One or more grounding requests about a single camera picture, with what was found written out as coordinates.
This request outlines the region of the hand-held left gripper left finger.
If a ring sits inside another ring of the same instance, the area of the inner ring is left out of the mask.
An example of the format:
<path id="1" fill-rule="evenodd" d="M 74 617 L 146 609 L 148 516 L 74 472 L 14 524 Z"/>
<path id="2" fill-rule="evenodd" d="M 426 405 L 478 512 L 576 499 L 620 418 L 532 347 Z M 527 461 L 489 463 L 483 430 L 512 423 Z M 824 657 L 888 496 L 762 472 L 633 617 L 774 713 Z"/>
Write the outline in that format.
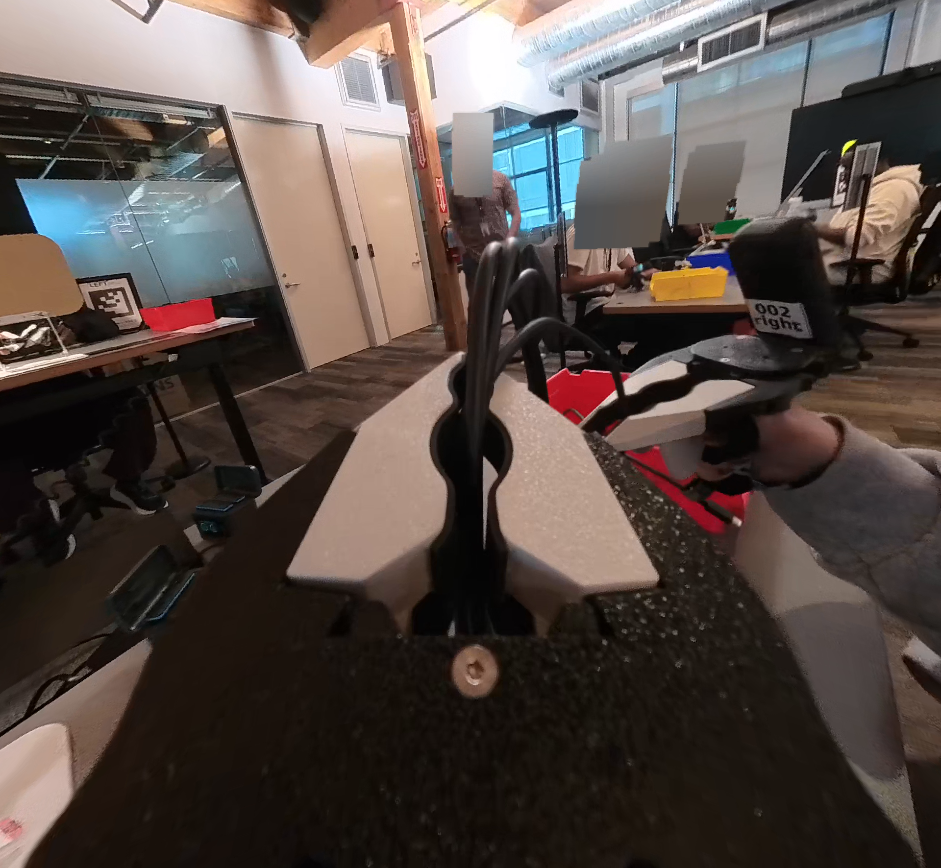
<path id="1" fill-rule="evenodd" d="M 414 607 L 431 591 L 430 549 L 448 506 L 432 435 L 453 405 L 450 382 L 464 358 L 448 357 L 356 428 L 288 580 L 381 603 L 410 631 Z"/>

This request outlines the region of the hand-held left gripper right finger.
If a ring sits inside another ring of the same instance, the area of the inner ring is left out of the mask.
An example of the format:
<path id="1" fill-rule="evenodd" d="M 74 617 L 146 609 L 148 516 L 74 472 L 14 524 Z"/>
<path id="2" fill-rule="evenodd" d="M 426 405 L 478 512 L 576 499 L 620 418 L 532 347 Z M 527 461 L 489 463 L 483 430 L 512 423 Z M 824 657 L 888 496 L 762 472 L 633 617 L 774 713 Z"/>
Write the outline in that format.
<path id="1" fill-rule="evenodd" d="M 568 605 L 655 589 L 660 576 L 585 434 L 501 375 L 489 404 L 503 462 L 486 462 L 488 527 L 507 550 L 505 590 L 543 636 Z"/>

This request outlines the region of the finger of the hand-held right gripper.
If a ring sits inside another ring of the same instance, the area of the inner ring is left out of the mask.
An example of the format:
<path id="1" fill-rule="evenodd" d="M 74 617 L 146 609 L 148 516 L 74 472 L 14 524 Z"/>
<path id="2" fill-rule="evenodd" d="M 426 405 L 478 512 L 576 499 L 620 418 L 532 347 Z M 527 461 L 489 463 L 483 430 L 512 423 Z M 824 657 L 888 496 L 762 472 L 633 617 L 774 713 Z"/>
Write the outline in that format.
<path id="1" fill-rule="evenodd" d="M 708 411 L 754 392 L 750 383 L 695 383 L 683 396 L 649 404 L 628 414 L 612 393 L 596 407 L 596 431 L 618 451 L 642 451 L 677 440 L 700 437 Z"/>
<path id="2" fill-rule="evenodd" d="M 707 383 L 702 373 L 690 370 L 687 364 L 669 359 L 648 370 L 631 375 L 615 393 L 626 404 L 628 414 L 645 409 L 649 404 L 685 395 L 695 383 Z M 582 421 L 585 433 L 597 433 L 596 408 Z"/>

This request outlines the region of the person's right hand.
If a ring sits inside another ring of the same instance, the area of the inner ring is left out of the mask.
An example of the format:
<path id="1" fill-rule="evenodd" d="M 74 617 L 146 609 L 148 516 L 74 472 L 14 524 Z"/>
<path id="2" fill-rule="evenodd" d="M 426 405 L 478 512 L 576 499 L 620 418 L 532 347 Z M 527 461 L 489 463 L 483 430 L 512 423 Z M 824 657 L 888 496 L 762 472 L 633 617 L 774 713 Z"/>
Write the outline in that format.
<path id="1" fill-rule="evenodd" d="M 723 460 L 709 462 L 703 454 L 696 473 L 707 482 L 747 480 L 759 489 L 801 485 L 838 458 L 843 441 L 837 418 L 802 407 L 755 415 L 729 435 L 707 434 L 706 446 L 719 450 Z"/>

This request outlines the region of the red plastic bin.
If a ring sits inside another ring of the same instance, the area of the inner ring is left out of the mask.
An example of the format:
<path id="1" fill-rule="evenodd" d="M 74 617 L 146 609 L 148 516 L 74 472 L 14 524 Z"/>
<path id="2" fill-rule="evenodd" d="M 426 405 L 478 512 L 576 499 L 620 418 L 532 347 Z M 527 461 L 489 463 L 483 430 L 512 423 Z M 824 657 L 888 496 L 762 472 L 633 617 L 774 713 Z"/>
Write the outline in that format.
<path id="1" fill-rule="evenodd" d="M 573 373 L 563 369 L 547 380 L 549 405 L 576 424 L 614 392 L 611 375 L 599 370 Z M 742 525 L 748 493 L 727 495 L 699 477 L 680 481 L 672 478 L 658 447 L 649 451 L 628 451 L 623 455 L 635 470 L 706 532 L 722 535 Z"/>

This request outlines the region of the small black display device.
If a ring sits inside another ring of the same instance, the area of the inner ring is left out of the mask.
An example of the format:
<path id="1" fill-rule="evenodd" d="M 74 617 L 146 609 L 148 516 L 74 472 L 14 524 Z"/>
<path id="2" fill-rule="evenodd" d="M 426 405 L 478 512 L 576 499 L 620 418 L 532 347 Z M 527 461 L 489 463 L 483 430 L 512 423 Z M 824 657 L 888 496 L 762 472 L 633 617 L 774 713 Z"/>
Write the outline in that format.
<path id="1" fill-rule="evenodd" d="M 257 509 L 264 482 L 261 470 L 251 464 L 215 467 L 214 493 L 193 510 L 194 526 L 206 542 L 229 539 L 245 517 Z"/>

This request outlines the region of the black chair with jacket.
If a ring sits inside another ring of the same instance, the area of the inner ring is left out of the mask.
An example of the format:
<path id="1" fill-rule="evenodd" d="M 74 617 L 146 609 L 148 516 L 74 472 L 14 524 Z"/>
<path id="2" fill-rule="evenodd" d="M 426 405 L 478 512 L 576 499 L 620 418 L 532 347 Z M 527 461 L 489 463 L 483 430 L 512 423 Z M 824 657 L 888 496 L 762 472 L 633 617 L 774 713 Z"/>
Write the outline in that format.
<path id="1" fill-rule="evenodd" d="M 559 368 L 566 368 L 568 334 L 564 320 L 560 292 L 560 279 L 556 270 L 556 244 L 549 239 L 531 242 L 510 237 L 509 245 L 516 254 L 517 278 L 526 271 L 535 275 L 526 279 L 517 292 L 508 295 L 507 310 L 515 333 L 531 321 L 551 319 L 557 321 L 543 332 L 540 342 L 545 352 L 558 359 Z"/>

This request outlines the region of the large black screen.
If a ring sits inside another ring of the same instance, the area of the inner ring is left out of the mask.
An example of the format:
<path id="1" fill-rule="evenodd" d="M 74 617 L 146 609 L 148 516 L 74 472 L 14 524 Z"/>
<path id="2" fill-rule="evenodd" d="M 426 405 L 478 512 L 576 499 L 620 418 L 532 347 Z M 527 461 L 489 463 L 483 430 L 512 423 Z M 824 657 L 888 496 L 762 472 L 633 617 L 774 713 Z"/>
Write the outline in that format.
<path id="1" fill-rule="evenodd" d="M 940 175 L 940 63 L 872 78 L 844 88 L 840 98 L 792 112 L 781 196 L 793 191 L 819 154 L 826 156 L 801 189 L 804 201 L 831 196 L 841 147 L 881 143 L 880 158 L 917 165 L 928 183 Z"/>

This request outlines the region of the dark office desk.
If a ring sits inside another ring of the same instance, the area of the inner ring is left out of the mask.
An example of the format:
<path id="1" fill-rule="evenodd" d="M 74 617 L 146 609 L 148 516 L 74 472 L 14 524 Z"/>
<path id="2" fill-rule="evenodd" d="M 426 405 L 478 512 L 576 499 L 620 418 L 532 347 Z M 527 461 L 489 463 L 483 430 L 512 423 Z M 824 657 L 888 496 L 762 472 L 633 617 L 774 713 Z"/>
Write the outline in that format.
<path id="1" fill-rule="evenodd" d="M 222 318 L 172 332 L 140 332 L 65 350 L 61 357 L 27 363 L 2 372 L 1 392 L 10 395 L 2 404 L 6 427 L 35 415 L 45 415 L 100 396 L 205 368 L 244 465 L 256 468 L 262 485 L 269 484 L 261 456 L 229 384 L 221 342 L 225 337 L 254 328 L 253 318 Z M 41 396 L 22 396 L 36 384 L 82 375 L 82 381 Z"/>

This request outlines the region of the black white marker sign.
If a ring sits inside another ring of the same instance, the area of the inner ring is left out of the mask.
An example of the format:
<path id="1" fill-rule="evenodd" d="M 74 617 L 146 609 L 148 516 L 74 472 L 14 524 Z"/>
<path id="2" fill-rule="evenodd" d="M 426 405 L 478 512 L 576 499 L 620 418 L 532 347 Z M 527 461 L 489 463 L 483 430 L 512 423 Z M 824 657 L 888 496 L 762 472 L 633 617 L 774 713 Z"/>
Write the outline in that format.
<path id="1" fill-rule="evenodd" d="M 76 284 L 85 305 L 109 318 L 121 333 L 135 333 L 148 327 L 132 274 L 80 277 Z"/>

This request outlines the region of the clear acrylic case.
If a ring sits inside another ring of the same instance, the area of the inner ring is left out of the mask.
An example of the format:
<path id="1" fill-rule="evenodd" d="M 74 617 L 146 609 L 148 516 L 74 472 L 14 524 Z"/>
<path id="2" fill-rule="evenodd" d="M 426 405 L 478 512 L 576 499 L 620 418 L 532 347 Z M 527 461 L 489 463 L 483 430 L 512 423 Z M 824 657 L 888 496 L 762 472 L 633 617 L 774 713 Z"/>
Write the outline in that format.
<path id="1" fill-rule="evenodd" d="M 43 311 L 2 316 L 2 368 L 65 355 L 67 346 L 56 323 L 50 314 Z"/>

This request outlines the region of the tan board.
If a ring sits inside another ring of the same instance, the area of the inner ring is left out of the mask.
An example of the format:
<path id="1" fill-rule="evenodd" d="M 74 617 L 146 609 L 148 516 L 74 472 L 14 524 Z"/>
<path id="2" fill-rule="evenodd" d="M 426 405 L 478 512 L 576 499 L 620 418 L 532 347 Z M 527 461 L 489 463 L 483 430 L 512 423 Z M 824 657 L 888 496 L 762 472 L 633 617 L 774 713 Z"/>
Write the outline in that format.
<path id="1" fill-rule="evenodd" d="M 1 236 L 1 317 L 68 316 L 85 305 L 61 248 L 40 234 Z"/>

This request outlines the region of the white duct vent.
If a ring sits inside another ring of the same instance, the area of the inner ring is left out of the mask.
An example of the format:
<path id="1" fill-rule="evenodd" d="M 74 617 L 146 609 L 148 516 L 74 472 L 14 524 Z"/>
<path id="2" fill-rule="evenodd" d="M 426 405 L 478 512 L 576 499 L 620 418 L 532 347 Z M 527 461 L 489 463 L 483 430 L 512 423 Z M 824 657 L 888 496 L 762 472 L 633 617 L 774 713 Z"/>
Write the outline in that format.
<path id="1" fill-rule="evenodd" d="M 767 39 L 768 14 L 741 20 L 697 42 L 696 72 L 706 72 L 762 51 Z"/>

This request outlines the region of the wooden post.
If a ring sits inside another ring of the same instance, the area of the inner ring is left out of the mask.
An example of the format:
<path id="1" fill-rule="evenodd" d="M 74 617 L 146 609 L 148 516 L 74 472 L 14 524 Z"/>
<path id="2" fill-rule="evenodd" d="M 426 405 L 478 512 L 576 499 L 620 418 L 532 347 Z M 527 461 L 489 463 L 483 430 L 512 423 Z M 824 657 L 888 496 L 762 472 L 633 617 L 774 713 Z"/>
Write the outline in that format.
<path id="1" fill-rule="evenodd" d="M 457 268 L 444 240 L 450 216 L 437 124 L 417 0 L 400 0 L 390 12 L 394 51 L 417 168 L 427 249 L 438 295 L 445 346 L 467 348 L 467 318 Z"/>

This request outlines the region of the white wall vent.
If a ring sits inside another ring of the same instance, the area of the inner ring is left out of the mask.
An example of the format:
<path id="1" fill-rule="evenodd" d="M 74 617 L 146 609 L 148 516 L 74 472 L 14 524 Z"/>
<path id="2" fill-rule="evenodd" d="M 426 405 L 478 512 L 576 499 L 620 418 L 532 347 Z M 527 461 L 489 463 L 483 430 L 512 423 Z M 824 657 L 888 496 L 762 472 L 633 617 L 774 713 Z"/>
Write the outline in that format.
<path id="1" fill-rule="evenodd" d="M 353 53 L 336 64 L 336 73 L 344 105 L 364 110 L 380 110 L 374 66 L 368 55 Z"/>

